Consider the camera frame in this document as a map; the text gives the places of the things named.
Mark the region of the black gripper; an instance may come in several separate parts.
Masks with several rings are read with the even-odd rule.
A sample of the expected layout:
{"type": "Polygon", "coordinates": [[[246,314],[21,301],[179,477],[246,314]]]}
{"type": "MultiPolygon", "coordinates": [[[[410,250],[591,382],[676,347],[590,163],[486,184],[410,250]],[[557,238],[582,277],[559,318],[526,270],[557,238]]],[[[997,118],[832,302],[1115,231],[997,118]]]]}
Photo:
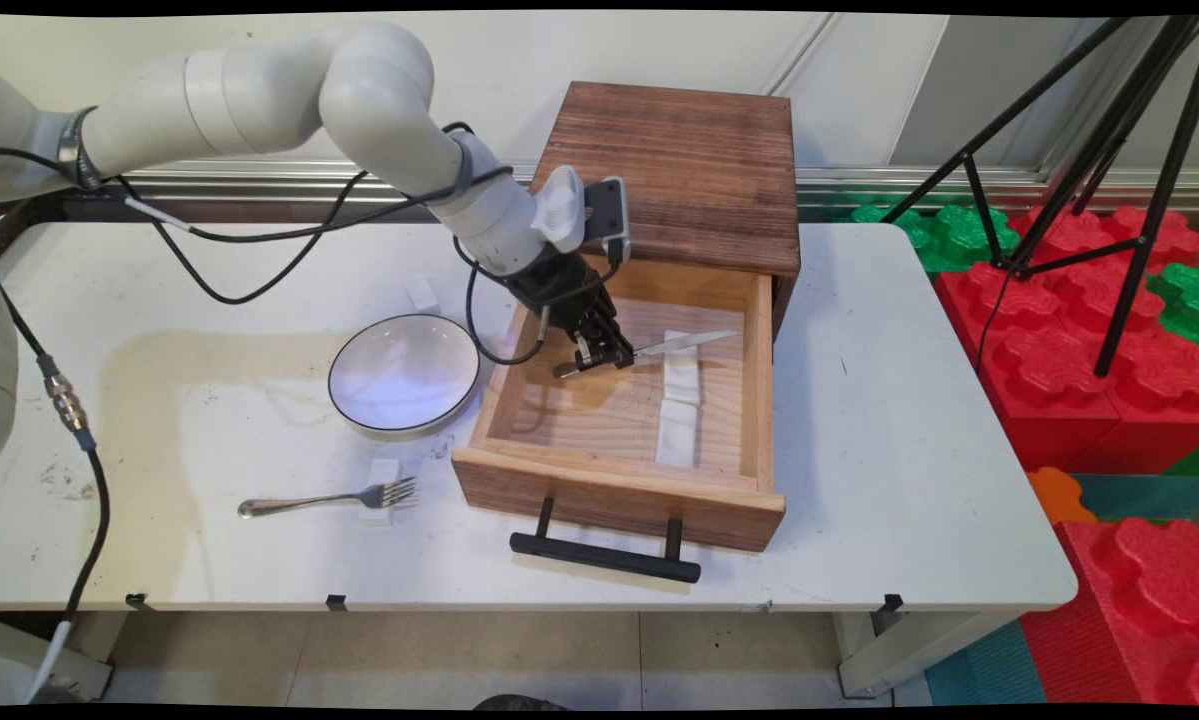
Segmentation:
{"type": "Polygon", "coordinates": [[[600,273],[580,252],[546,250],[529,268],[510,276],[516,300],[535,314],[549,307],[549,327],[573,337],[576,373],[634,365],[634,346],[619,328],[616,304],[605,288],[619,268],[619,258],[611,258],[607,272],[600,273]]]}

